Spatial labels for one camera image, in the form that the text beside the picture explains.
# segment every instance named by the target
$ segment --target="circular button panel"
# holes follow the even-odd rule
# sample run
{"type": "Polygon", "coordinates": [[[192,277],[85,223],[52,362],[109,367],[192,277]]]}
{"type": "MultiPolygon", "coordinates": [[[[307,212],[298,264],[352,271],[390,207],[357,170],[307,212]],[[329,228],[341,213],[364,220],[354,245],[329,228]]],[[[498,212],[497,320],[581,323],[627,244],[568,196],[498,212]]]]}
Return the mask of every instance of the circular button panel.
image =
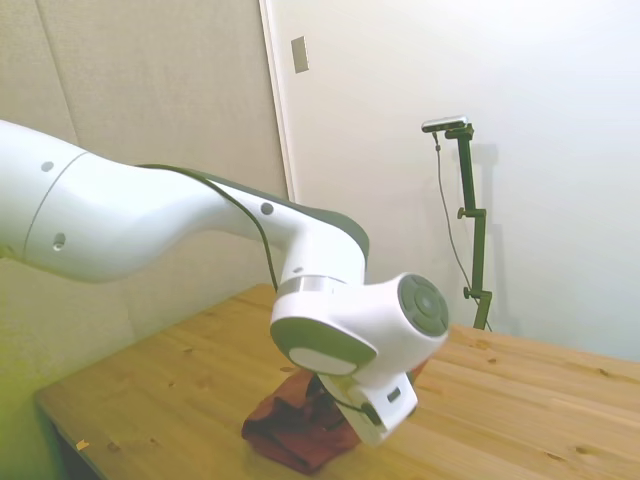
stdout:
{"type": "Polygon", "coordinates": [[[449,310],[436,286],[419,275],[407,275],[398,284],[400,306],[421,333],[439,337],[449,328],[449,310]]]}

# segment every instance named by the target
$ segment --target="robot end effector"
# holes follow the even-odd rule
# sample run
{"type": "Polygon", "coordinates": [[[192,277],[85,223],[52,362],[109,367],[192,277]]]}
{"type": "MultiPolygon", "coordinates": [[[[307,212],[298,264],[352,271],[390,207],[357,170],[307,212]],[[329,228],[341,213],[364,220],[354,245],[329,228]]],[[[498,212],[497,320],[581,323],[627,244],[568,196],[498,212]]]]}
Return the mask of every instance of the robot end effector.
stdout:
{"type": "Polygon", "coordinates": [[[405,372],[447,338],[447,307],[428,280],[364,285],[368,242],[352,220],[200,172],[118,164],[0,121],[0,253],[90,282],[144,267],[186,234],[218,229],[286,253],[271,335],[316,372],[356,430],[377,444],[417,404],[405,372]]]}

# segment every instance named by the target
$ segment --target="white plastic casing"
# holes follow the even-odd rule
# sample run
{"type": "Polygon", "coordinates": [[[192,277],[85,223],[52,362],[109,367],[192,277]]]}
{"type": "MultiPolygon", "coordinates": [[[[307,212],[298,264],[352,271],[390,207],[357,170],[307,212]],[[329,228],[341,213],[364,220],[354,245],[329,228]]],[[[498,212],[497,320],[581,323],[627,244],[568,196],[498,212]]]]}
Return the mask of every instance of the white plastic casing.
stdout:
{"type": "Polygon", "coordinates": [[[370,445],[382,442],[415,409],[417,397],[406,372],[433,355],[448,337],[446,331],[439,336],[426,335],[407,319],[398,299],[399,285],[406,275],[374,285],[336,282],[325,291],[286,294],[273,308],[272,323],[282,318],[312,318],[348,332],[375,350],[373,360],[349,373],[354,382],[347,388],[337,378],[344,372],[332,370],[330,362],[312,368],[337,376],[320,375],[320,379],[342,403],[357,409],[368,403],[375,409],[379,425],[367,415],[338,404],[358,436],[370,445]],[[400,395],[390,402],[388,395],[396,388],[400,395]]]}
{"type": "Polygon", "coordinates": [[[21,259],[31,223],[65,168],[85,151],[0,120],[0,256],[21,259]]]}
{"type": "MultiPolygon", "coordinates": [[[[258,218],[272,245],[287,251],[282,281],[304,272],[362,283],[364,254],[347,233],[216,185],[258,218]],[[262,212],[264,203],[273,207],[269,213],[262,212]]],[[[129,275],[196,231],[260,239],[243,212],[192,178],[112,162],[7,122],[0,123],[0,209],[2,251],[86,282],[129,275]]]]}

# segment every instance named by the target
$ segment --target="wooden table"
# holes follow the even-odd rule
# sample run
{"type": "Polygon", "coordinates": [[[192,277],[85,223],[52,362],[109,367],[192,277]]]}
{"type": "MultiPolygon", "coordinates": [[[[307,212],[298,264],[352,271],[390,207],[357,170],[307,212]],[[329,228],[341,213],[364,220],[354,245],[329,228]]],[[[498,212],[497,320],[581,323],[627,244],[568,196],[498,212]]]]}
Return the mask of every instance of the wooden table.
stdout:
{"type": "MultiPolygon", "coordinates": [[[[291,369],[269,338],[273,299],[253,288],[38,402],[98,478],[305,478],[240,437],[291,369]]],[[[640,479],[640,364],[454,327],[416,385],[420,406],[389,440],[316,478],[640,479]]]]}

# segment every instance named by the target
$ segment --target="black cable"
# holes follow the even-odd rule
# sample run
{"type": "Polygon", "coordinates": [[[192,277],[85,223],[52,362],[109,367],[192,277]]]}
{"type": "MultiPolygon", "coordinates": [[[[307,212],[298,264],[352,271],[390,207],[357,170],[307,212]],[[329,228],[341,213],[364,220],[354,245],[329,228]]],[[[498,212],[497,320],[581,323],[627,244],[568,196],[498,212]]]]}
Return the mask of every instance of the black cable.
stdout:
{"type": "MultiPolygon", "coordinates": [[[[445,216],[445,219],[447,220],[447,232],[449,233],[449,243],[451,244],[451,249],[453,250],[453,255],[456,257],[456,262],[460,267],[460,271],[464,276],[464,281],[467,283],[467,288],[471,290],[471,282],[469,282],[469,277],[467,276],[467,272],[462,266],[462,262],[460,261],[460,257],[458,256],[458,250],[456,249],[456,244],[453,241],[453,234],[451,233],[451,220],[449,220],[449,209],[447,208],[447,201],[444,198],[444,189],[442,188],[442,166],[441,166],[442,161],[440,160],[440,150],[442,150],[442,147],[440,146],[440,142],[438,141],[438,134],[436,132],[432,132],[432,135],[433,135],[433,139],[436,141],[436,155],[438,156],[438,187],[440,189],[440,198],[442,199],[442,206],[444,208],[444,216],[445,216]]],[[[480,303],[476,298],[474,297],[471,297],[471,298],[473,298],[473,301],[476,302],[476,306],[480,306],[480,303]]],[[[489,329],[490,332],[493,332],[493,328],[491,328],[491,324],[489,323],[489,320],[487,320],[487,328],[489,329]]]]}
{"type": "Polygon", "coordinates": [[[245,207],[241,202],[236,200],[232,195],[228,194],[223,188],[213,183],[204,175],[200,175],[196,172],[192,172],[191,170],[187,170],[180,167],[174,167],[172,165],[160,165],[160,164],[145,164],[145,165],[136,165],[136,166],[141,168],[155,169],[155,170],[168,170],[170,172],[179,173],[186,177],[192,178],[193,180],[196,180],[202,183],[203,185],[209,187],[210,189],[214,190],[221,197],[223,197],[224,199],[228,200],[233,205],[238,207],[247,217],[251,219],[251,221],[255,224],[256,228],[258,229],[258,232],[260,233],[260,238],[262,239],[262,244],[264,245],[264,252],[267,257],[267,264],[269,266],[269,275],[271,275],[271,283],[273,284],[273,288],[275,289],[275,291],[276,292],[278,291],[278,280],[276,279],[276,272],[275,272],[275,269],[273,268],[273,259],[271,258],[271,248],[269,247],[269,240],[267,239],[267,234],[265,233],[264,228],[262,228],[260,221],[256,218],[256,216],[253,213],[251,213],[251,211],[249,211],[247,207],[245,207]]]}

